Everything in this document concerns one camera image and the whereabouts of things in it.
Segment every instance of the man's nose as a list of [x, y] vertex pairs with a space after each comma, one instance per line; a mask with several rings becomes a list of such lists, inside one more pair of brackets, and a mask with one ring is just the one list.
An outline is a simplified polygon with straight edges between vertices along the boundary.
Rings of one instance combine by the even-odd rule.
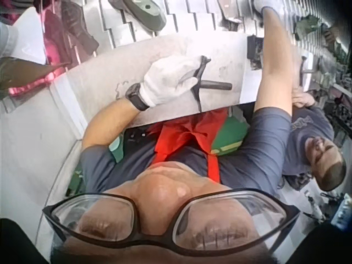
[[133, 200], [145, 234], [163, 234], [180, 206], [191, 198], [186, 184], [162, 174], [145, 175], [135, 187]]

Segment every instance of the forearm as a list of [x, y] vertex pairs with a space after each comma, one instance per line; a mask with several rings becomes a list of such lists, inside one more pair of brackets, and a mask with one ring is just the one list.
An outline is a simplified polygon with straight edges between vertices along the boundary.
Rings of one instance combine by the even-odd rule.
[[287, 32], [275, 11], [263, 10], [263, 72], [255, 111], [277, 107], [292, 114], [293, 55]]
[[110, 145], [139, 112], [126, 98], [111, 103], [89, 123], [82, 140], [82, 150], [95, 145]]

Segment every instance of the black eyeglass frame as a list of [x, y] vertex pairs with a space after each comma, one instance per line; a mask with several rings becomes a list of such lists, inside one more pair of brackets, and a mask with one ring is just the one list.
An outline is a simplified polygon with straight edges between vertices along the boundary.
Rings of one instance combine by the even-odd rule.
[[[227, 194], [227, 193], [238, 193], [240, 191], [251, 191], [255, 193], [260, 193], [262, 195], [267, 196], [268, 198], [272, 199], [275, 203], [277, 203], [286, 213], [286, 219], [280, 225], [276, 228], [274, 228], [272, 231], [269, 233], [265, 234], [264, 236], [258, 238], [257, 240], [251, 241], [248, 244], [242, 245], [235, 247], [233, 249], [223, 249], [223, 250], [192, 250], [192, 249], [185, 249], [183, 247], [178, 246], [174, 241], [173, 241], [173, 230], [175, 228], [175, 224], [177, 219], [179, 218], [182, 210], [191, 202], [196, 201], [198, 199], [204, 198], [204, 197], [209, 197], [209, 196], [215, 196], [219, 194]], [[83, 196], [83, 195], [101, 195], [101, 196], [108, 196], [108, 197], [116, 197], [119, 199], [126, 200], [130, 202], [133, 206], [134, 210], [134, 222], [132, 226], [132, 231], [131, 234], [126, 238], [121, 241], [103, 241], [99, 239], [94, 239], [94, 238], [89, 238], [87, 236], [84, 236], [82, 234], [78, 234], [71, 230], [70, 228], [62, 225], [59, 223], [55, 217], [52, 215], [52, 212], [59, 207], [60, 205], [75, 199], [77, 197]], [[293, 205], [286, 205], [276, 199], [275, 197], [265, 193], [264, 191], [257, 190], [257, 189], [234, 189], [234, 190], [226, 190], [226, 191], [220, 191], [220, 192], [213, 192], [211, 194], [204, 194], [200, 195], [197, 197], [193, 197], [192, 199], [188, 200], [185, 202], [180, 209], [175, 213], [174, 217], [172, 218], [167, 230], [165, 231], [164, 234], [162, 235], [147, 235], [141, 232], [141, 226], [140, 226], [140, 221], [139, 221], [139, 212], [136, 207], [136, 204], [134, 201], [128, 197], [125, 196], [120, 196], [120, 195], [113, 195], [113, 194], [103, 194], [103, 193], [87, 193], [87, 194], [79, 194], [75, 195], [73, 197], [67, 198], [55, 205], [50, 205], [46, 206], [43, 210], [43, 214], [49, 221], [50, 225], [54, 229], [54, 231], [57, 233], [57, 235], [60, 237], [60, 239], [65, 242], [67, 239], [67, 236], [64, 234], [63, 231], [67, 232], [69, 235], [82, 240], [84, 242], [87, 242], [89, 244], [97, 245], [97, 246], [102, 246], [104, 248], [110, 248], [110, 249], [122, 249], [122, 248], [129, 248], [131, 246], [139, 246], [139, 245], [152, 245], [152, 246], [159, 246], [161, 248], [165, 248], [168, 250], [171, 250], [175, 253], [178, 253], [183, 256], [191, 256], [191, 257], [212, 257], [212, 256], [224, 256], [224, 255], [230, 255], [234, 253], [238, 253], [244, 250], [247, 250], [249, 248], [252, 248], [256, 245], [259, 245], [263, 243], [265, 240], [268, 238], [272, 237], [275, 235], [277, 232], [280, 232], [280, 235], [272, 245], [272, 247], [269, 249], [269, 253], [272, 254], [275, 252], [275, 250], [280, 246], [280, 244], [283, 242], [283, 240], [287, 237], [287, 235], [290, 233], [292, 230], [292, 227], [297, 221], [297, 218], [299, 217], [300, 211], [297, 207]]]

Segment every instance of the man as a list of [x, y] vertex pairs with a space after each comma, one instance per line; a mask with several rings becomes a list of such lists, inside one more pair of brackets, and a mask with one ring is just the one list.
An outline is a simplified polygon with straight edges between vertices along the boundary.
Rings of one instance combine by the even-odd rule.
[[[198, 58], [161, 59], [128, 98], [100, 111], [85, 132], [84, 179], [87, 192], [98, 194], [43, 210], [64, 242], [52, 263], [273, 262], [268, 249], [278, 247], [299, 213], [269, 195], [281, 178], [290, 133], [293, 64], [278, 15], [282, 2], [256, 0], [255, 8], [266, 32], [263, 78], [243, 145], [218, 159], [221, 182], [206, 177], [206, 155], [192, 144], [154, 165], [152, 138], [119, 164], [109, 151], [140, 111], [197, 83], [186, 76], [199, 68]], [[273, 235], [281, 230], [276, 240]]]
[[346, 162], [332, 142], [334, 130], [309, 93], [293, 94], [291, 134], [282, 173], [312, 172], [319, 188], [331, 191], [346, 175]]

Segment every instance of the wristwatch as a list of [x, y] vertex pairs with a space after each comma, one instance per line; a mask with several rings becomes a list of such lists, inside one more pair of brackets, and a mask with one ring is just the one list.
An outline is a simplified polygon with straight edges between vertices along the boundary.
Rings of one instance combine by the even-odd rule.
[[139, 111], [146, 111], [149, 106], [143, 102], [139, 89], [141, 88], [140, 84], [134, 84], [128, 88], [125, 97], [137, 108]]

